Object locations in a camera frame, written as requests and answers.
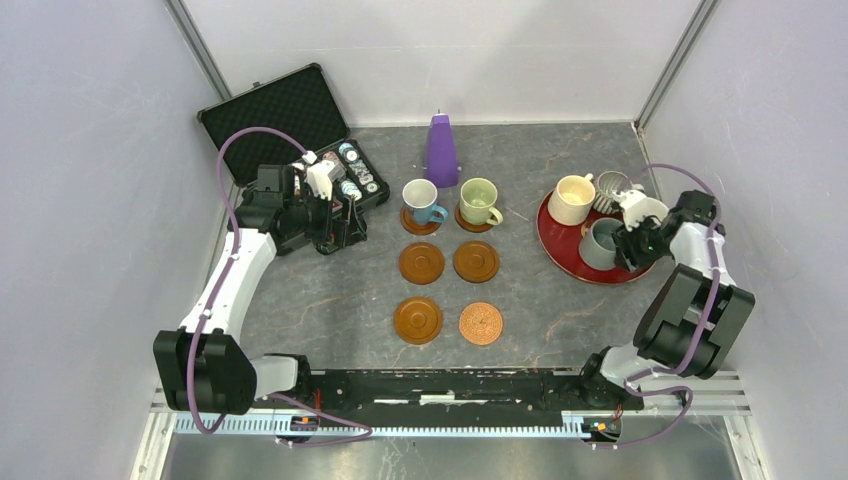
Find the grey-green mug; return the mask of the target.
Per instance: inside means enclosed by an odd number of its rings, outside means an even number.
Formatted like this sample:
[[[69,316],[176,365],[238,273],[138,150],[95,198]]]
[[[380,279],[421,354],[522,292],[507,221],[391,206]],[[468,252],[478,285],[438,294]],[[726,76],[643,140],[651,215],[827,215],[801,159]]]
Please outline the grey-green mug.
[[[609,271],[616,267],[616,244],[613,234],[623,226],[615,218],[599,218],[586,230],[579,244],[579,255],[590,268]]]

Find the brown wooden coaster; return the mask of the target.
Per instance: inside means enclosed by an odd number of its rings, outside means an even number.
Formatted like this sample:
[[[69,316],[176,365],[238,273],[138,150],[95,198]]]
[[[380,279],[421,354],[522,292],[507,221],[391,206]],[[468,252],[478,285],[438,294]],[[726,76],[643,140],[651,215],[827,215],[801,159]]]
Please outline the brown wooden coaster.
[[[461,210],[460,210],[460,207],[459,207],[459,206],[457,206],[457,207],[455,208],[455,211],[454,211],[454,218],[455,218],[455,220],[456,220],[457,224],[458,224],[458,225],[459,225],[462,229],[464,229],[464,230],[466,230],[466,231],[468,231],[468,232],[472,232],[472,233],[483,233],[483,232],[486,232],[486,231],[491,230],[491,229],[493,228],[493,225],[492,225],[492,224],[489,224],[489,223],[486,223],[486,222],[484,222],[483,224],[480,224],[480,225],[476,225],[476,224],[471,224],[471,223],[469,223],[469,222],[468,222],[468,221],[466,221],[466,220],[464,219],[464,217],[462,216],[462,214],[461,214]]]
[[[487,242],[468,241],[453,254],[453,268],[457,275],[471,283],[484,283],[495,277],[500,269],[500,256]]]
[[[398,258],[400,274],[407,281],[427,285],[439,279],[444,271],[445,258],[441,250],[428,242],[416,242],[405,247]]]
[[[442,225],[441,222],[418,224],[414,221],[411,211],[406,207],[402,207],[400,210],[400,223],[407,232],[417,236],[432,234]]]

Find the blue white mug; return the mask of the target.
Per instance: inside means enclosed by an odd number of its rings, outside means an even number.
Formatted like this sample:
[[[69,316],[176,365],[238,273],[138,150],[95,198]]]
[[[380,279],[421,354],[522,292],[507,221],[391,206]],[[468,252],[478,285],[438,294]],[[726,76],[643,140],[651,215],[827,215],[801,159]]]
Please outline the blue white mug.
[[[443,223],[449,217],[448,211],[438,204],[438,188],[427,179],[409,181],[402,190],[402,199],[417,225]]]

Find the red round tray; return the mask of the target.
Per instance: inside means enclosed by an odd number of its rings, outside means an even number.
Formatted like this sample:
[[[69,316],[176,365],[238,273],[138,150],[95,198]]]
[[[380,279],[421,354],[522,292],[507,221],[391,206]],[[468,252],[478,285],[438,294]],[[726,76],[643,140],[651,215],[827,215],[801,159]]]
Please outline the red round tray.
[[[587,265],[579,255],[579,244],[589,227],[601,218],[621,220],[622,215],[620,213],[601,214],[591,209],[583,224],[565,226],[557,223],[548,212],[547,205],[552,195],[553,191],[549,191],[538,208],[536,230],[546,255],[561,270],[586,283],[621,285],[637,281],[654,269],[650,266],[630,272],[615,266],[611,270],[600,271]]]

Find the orange-brown wooden coaster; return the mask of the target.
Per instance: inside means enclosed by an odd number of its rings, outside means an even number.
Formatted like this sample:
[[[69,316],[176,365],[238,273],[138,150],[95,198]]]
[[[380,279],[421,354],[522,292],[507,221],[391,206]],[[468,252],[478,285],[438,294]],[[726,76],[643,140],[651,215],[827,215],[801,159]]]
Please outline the orange-brown wooden coaster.
[[[441,333],[443,314],[432,299],[410,297],[395,309],[393,325],[399,338],[409,344],[422,345]]]

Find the black poker chip case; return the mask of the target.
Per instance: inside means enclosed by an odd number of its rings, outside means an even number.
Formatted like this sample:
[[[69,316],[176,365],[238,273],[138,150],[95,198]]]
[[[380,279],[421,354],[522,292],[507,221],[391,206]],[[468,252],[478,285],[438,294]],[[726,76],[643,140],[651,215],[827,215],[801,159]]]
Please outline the black poker chip case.
[[[390,197],[388,183],[352,138],[317,63],[203,109],[197,120],[242,194],[254,185],[262,164],[291,165],[301,173],[296,185],[308,186],[301,157],[309,150],[344,166],[345,175],[333,184],[332,208],[334,201],[353,196],[364,217]]]

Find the light green mug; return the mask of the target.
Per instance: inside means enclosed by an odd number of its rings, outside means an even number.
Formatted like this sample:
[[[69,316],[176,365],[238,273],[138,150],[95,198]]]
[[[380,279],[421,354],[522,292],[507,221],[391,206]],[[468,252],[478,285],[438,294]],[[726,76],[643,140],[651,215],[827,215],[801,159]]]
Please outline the light green mug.
[[[498,226],[503,214],[496,208],[497,187],[488,179],[472,178],[460,190],[460,215],[473,226]]]

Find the woven rattan coaster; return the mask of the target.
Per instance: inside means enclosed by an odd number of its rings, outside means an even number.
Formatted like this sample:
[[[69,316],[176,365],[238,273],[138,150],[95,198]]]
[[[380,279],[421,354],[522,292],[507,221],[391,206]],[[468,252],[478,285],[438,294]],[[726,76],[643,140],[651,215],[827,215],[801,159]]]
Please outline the woven rattan coaster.
[[[503,332],[503,316],[494,305],[475,302],[461,312],[458,328],[468,342],[478,346],[490,345]]]

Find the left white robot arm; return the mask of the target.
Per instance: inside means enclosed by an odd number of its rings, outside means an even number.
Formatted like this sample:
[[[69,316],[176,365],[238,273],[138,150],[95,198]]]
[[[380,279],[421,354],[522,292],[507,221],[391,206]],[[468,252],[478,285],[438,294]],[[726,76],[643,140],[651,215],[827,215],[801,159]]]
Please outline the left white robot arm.
[[[290,407],[306,405],[314,381],[295,354],[249,358],[239,345],[259,280],[291,242],[329,254],[365,239],[357,200],[338,196],[344,168],[322,160],[311,166],[259,168],[247,201],[225,203],[229,231],[200,298],[180,326],[160,331],[153,354],[168,407],[195,413],[246,413],[255,400],[277,394]]]

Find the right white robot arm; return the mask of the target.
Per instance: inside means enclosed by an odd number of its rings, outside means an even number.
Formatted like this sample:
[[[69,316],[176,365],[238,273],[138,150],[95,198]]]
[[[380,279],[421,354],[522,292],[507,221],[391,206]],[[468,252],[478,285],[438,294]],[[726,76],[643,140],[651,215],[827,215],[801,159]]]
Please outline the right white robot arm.
[[[607,347],[584,364],[577,392],[591,408],[639,395],[639,381],[649,376],[710,378],[755,305],[726,267],[721,207],[713,195],[685,191],[672,207],[638,190],[612,197],[623,219],[612,235],[616,265],[634,271],[669,257],[675,266],[631,344]]]

